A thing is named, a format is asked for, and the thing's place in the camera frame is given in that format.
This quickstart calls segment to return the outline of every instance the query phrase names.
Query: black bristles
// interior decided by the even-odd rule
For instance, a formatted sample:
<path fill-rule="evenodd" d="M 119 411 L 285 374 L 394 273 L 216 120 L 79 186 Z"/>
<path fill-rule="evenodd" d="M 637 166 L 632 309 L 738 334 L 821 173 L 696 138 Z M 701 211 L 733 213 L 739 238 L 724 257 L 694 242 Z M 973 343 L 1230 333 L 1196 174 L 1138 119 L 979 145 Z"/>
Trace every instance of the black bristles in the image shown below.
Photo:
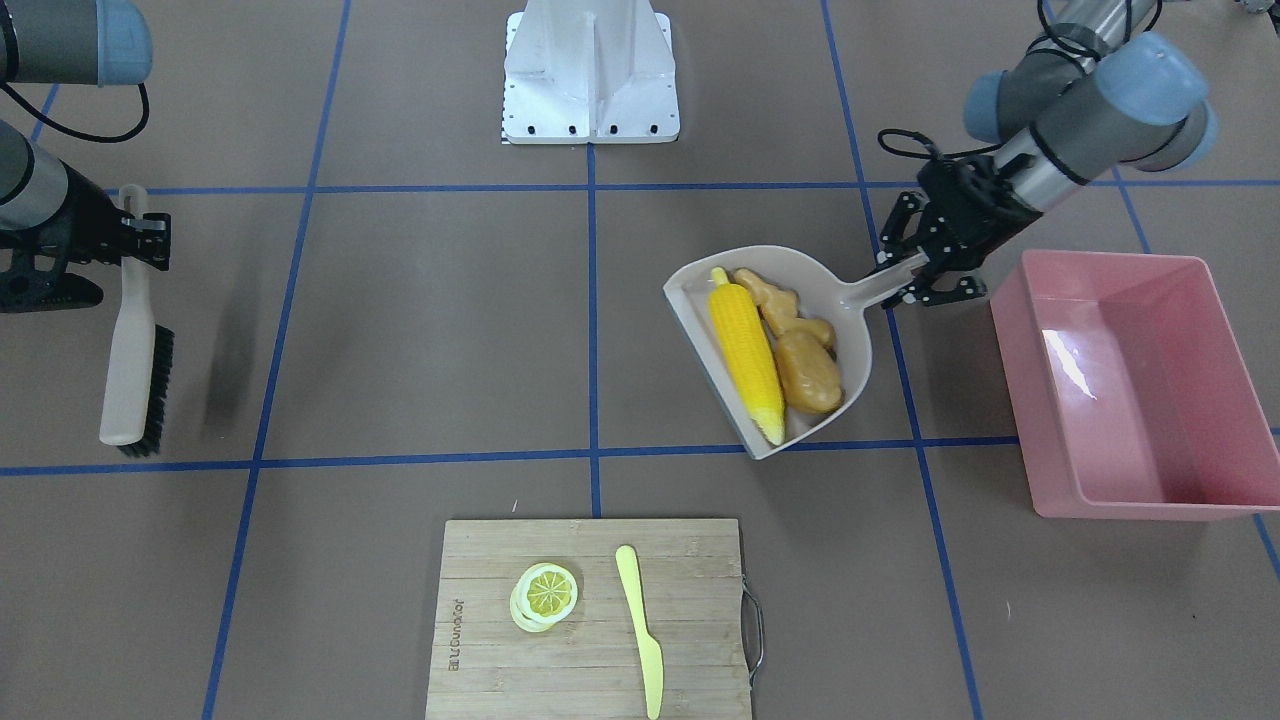
<path fill-rule="evenodd" d="M 160 433 L 164 429 L 164 398 L 169 395 L 169 372 L 173 370 L 173 331 L 156 325 L 156 347 L 151 356 L 151 400 L 147 404 L 147 424 L 142 439 L 122 445 L 120 452 L 129 457 L 147 457 L 160 452 Z"/>

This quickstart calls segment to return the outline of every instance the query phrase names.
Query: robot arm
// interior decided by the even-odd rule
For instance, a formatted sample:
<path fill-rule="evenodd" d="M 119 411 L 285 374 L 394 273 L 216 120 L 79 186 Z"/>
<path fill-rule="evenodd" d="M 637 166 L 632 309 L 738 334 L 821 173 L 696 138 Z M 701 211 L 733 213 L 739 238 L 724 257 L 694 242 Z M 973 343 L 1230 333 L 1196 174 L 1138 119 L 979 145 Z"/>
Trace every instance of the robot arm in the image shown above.
<path fill-rule="evenodd" d="M 977 275 L 961 277 L 952 288 L 937 287 L 938 279 L 975 270 L 1117 163 L 1160 172 L 1208 152 L 1217 118 L 1203 76 L 1156 33 L 1128 41 L 1130 19 L 1152 5 L 1073 0 L 1052 28 L 1057 40 L 1042 36 L 1015 70 L 979 79 L 966 126 L 979 140 L 1004 141 L 993 152 L 946 156 L 922 136 L 931 156 L 916 176 L 923 193 L 899 196 L 881 232 L 876 272 L 922 252 L 928 263 L 886 307 L 980 297 L 986 287 Z M 916 229 L 908 234 L 915 217 Z"/>
<path fill-rule="evenodd" d="M 6 82 L 137 85 L 151 36 L 128 0 L 0 0 Z M 0 313 L 91 307 L 102 291 L 68 263 L 137 258 L 169 269 L 169 217 L 134 218 L 84 176 L 0 120 Z M 37 256 L 52 263 L 38 263 Z"/>

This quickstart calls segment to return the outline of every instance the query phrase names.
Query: wooden cutting board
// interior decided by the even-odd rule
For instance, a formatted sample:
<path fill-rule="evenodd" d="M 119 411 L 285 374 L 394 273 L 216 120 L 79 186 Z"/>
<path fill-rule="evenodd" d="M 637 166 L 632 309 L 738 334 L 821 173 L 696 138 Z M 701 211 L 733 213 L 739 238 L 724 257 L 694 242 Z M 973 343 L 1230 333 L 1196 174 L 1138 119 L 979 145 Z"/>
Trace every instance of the wooden cutting board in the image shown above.
<path fill-rule="evenodd" d="M 451 520 L 428 720 L 644 719 L 620 544 L 636 548 L 649 632 L 662 644 L 660 717 L 750 720 L 737 520 Z M 573 573 L 579 601 L 550 630 L 526 633 L 508 601 L 541 561 Z"/>

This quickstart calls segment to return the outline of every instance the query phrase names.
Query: toy corn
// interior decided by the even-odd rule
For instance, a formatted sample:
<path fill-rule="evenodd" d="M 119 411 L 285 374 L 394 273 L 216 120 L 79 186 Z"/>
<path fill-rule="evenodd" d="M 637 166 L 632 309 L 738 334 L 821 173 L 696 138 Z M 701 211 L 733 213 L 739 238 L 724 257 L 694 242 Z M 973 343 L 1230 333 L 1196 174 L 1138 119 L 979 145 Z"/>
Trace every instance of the toy corn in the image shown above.
<path fill-rule="evenodd" d="M 733 386 L 764 437 L 773 445 L 782 445 L 782 384 L 769 341 L 764 337 L 760 314 L 755 310 L 751 293 L 730 282 L 724 268 L 714 268 L 712 281 L 716 290 L 708 300 L 708 309 Z"/>

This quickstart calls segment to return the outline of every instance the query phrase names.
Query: knife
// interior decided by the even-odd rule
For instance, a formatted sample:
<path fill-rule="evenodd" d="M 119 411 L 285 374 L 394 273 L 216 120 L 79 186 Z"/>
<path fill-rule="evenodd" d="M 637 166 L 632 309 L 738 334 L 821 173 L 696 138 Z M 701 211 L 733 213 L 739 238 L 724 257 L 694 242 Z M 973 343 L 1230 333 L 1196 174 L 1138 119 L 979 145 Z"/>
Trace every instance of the knife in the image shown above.
<path fill-rule="evenodd" d="M 627 593 L 631 624 L 636 629 L 636 644 L 640 647 L 645 714 L 649 715 L 649 720 L 657 720 L 658 714 L 662 712 L 662 646 L 649 634 L 649 626 L 644 619 L 640 561 L 636 560 L 636 548 L 630 544 L 618 547 L 613 557 L 618 562 L 618 577 L 622 578 L 622 589 Z"/>

